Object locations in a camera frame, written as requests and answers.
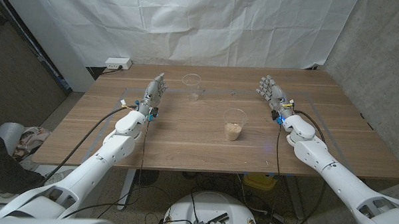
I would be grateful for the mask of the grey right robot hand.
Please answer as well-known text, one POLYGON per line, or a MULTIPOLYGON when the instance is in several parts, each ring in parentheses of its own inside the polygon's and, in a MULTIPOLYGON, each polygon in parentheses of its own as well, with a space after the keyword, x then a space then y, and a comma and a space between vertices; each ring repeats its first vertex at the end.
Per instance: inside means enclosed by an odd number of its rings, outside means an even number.
POLYGON ((256 92, 268 102, 275 119, 284 120, 294 114, 293 103, 270 75, 259 81, 259 88, 256 92))

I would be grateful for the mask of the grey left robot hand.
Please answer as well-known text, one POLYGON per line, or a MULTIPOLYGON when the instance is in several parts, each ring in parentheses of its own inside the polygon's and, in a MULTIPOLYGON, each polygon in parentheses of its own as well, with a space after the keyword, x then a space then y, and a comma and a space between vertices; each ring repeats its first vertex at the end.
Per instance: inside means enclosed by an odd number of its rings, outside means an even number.
POLYGON ((143 97, 138 105, 138 111, 144 116, 149 115, 151 109, 159 105, 162 95, 167 89, 164 78, 165 74, 161 72, 148 84, 144 91, 143 97))

